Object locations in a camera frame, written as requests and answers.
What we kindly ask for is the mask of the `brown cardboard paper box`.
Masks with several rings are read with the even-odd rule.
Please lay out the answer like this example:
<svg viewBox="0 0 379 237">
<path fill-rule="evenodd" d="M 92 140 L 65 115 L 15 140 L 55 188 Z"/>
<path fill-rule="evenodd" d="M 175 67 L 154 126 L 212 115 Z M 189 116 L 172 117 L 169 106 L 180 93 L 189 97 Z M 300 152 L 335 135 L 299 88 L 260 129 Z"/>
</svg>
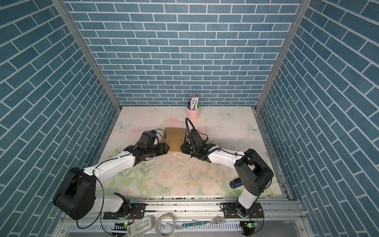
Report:
<svg viewBox="0 0 379 237">
<path fill-rule="evenodd" d="M 166 138 L 164 142 L 169 146 L 171 152 L 181 152 L 181 146 L 186 138 L 187 130 L 185 128 L 167 127 L 165 129 Z"/>
</svg>

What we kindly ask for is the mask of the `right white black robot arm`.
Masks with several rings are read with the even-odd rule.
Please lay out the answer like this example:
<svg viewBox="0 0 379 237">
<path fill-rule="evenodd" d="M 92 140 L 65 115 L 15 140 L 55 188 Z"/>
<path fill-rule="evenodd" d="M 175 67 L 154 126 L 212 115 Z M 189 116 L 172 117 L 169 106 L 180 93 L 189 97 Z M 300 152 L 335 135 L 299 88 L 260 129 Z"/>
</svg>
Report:
<svg viewBox="0 0 379 237">
<path fill-rule="evenodd" d="M 273 180 L 274 172 L 253 149 L 245 152 L 225 150 L 202 139 L 201 133 L 189 118 L 185 118 L 187 141 L 181 146 L 183 153 L 198 160 L 233 168 L 244 190 L 236 201 L 237 213 L 245 218 L 252 214 L 252 206 Z"/>
</svg>

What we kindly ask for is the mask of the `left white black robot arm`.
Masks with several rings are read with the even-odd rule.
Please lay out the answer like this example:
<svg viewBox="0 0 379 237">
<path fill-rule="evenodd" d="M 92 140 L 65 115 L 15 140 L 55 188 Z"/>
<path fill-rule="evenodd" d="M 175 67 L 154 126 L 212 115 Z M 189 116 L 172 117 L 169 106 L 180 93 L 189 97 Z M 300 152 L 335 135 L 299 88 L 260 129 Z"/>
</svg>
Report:
<svg viewBox="0 0 379 237">
<path fill-rule="evenodd" d="M 118 219 L 131 215 L 130 200 L 120 193 L 97 195 L 104 190 L 103 183 L 114 175 L 134 167 L 148 159 L 166 155 L 169 146 L 160 142 L 156 130 L 142 133 L 135 145 L 127 146 L 115 157 L 97 165 L 70 169 L 62 180 L 52 203 L 73 220 L 80 220 L 89 213 L 111 213 Z"/>
</svg>

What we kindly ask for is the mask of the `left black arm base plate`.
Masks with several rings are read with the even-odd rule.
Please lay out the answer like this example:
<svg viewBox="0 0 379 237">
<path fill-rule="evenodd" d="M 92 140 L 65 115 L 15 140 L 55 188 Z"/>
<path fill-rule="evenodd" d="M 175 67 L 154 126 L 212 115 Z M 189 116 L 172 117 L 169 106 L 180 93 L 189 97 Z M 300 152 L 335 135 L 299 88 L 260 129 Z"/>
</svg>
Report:
<svg viewBox="0 0 379 237">
<path fill-rule="evenodd" d="M 103 218 L 105 220 L 142 219 L 145 215 L 146 206 L 145 203 L 130 203 L 122 211 L 105 212 Z"/>
</svg>

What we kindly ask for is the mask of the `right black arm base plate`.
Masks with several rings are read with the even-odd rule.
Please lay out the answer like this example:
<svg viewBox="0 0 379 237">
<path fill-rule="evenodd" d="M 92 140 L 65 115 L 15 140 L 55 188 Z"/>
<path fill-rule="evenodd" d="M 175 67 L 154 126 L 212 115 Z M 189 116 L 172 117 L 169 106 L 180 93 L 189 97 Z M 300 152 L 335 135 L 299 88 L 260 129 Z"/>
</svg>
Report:
<svg viewBox="0 0 379 237">
<path fill-rule="evenodd" d="M 238 202 L 223 202 L 220 208 L 226 219 L 264 218 L 264 210 L 259 202 L 254 202 L 250 208 L 244 208 Z"/>
</svg>

